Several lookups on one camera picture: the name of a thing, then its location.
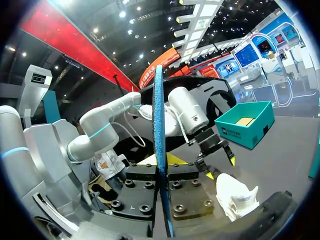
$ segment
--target orange curved sign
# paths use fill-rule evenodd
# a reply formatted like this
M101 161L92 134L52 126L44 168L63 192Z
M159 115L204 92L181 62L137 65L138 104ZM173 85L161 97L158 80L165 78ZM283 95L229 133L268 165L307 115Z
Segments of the orange curved sign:
M142 74L139 81L140 89L143 89L145 86L148 85L148 83L150 83L151 80L154 79L157 65L162 65L162 67L165 68L166 66L168 66L169 64L171 64L179 58L179 53L173 47L165 53L163 53L161 56L159 56L156 60L153 61L153 63L150 64L150 66Z

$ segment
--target white cable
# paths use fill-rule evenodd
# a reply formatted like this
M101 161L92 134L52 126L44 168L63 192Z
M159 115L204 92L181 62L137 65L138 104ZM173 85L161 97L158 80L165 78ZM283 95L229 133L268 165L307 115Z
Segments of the white cable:
M182 131L182 135L183 135L183 137L184 137L184 140L185 140L185 142L186 142L187 144L189 144L189 143L190 143L190 142L189 142L189 139L188 139L188 137L187 137L185 128L184 128L184 126L182 125L181 119L180 119L177 111L176 111L175 109L173 109L172 107L166 106L166 105L164 106L164 108L166 108L166 109L170 110L171 112L173 112L173 114L175 115L176 119L178 120L178 123L179 123L179 126L180 126L180 128L181 128L181 131Z
M137 135L137 137L140 139L140 141L142 142L142 144L141 144L140 142L138 142L138 141L134 138L134 136L131 134L131 132L129 132L129 130L128 130L125 126L123 126L123 125L121 125L120 123L115 122L115 121L113 121L113 122L111 122L111 123L112 123L112 124L116 124L116 125L122 127L122 128L130 135L130 137L133 139L133 141L135 141L135 143L138 144L140 147L143 147L143 148L146 147L145 141L138 135L138 133L136 132L136 130L135 130L128 122L127 122L128 125L132 128L132 130L133 130L134 133Z
M124 105L124 103L122 101L120 101L122 103L122 105L124 106L124 112L123 112L123 116L124 116L124 120L126 121L126 123L129 125L129 127L134 131L134 133L136 134L136 136L140 139L140 141L142 142L142 144L140 142L138 142L135 137L131 134L131 132L123 125L121 125L118 122L112 121L112 124L116 124L120 127L122 127L128 134L129 136L133 139L133 141L135 141L136 144L138 144L140 147L145 148L146 147L146 143L145 141L140 137L140 135L136 132L136 130L131 126L131 124L129 123L127 117L126 117L126 106Z

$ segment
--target metal bolt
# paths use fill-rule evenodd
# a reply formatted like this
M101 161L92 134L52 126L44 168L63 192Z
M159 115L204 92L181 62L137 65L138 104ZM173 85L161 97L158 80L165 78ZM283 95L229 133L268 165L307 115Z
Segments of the metal bolt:
M134 181L127 179L125 180L124 184L128 187L128 188L134 188L135 187L135 183Z
M154 189L155 188L155 185L150 182L150 181L147 181L145 184L144 184L144 188L145 189Z
M194 179L194 180L192 180L192 184L193 184L193 186L195 186L195 187L198 187L198 186L200 186L200 185L201 185L201 183L199 182L199 180L198 180L198 179Z
M180 189L180 188L182 188L181 183L178 182L178 181L173 182L172 186L173 186L174 189Z
M150 214L152 208L147 205L147 204L143 204L139 206L139 210L140 212L142 212L143 214Z
M111 202L111 207L113 207L116 210L121 210L123 208L123 205L119 200L113 200Z
M212 207L214 204L213 204L212 200L208 199L208 200L204 201L204 205L206 207Z
M182 204L178 204L173 207L173 211L176 214L184 214L187 211L187 209Z

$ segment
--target white shoe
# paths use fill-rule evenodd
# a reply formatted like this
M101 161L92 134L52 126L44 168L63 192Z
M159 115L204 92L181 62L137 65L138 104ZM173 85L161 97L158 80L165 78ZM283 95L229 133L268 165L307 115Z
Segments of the white shoe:
M232 176L221 173L216 180L216 199L225 215L233 222L259 206L258 186L249 191L247 186Z

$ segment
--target open cardboard box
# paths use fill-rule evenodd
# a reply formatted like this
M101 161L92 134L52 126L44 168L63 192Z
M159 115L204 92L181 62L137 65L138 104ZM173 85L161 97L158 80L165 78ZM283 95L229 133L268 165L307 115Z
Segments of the open cardboard box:
M275 122L271 101L238 103L215 124L220 136L253 149Z

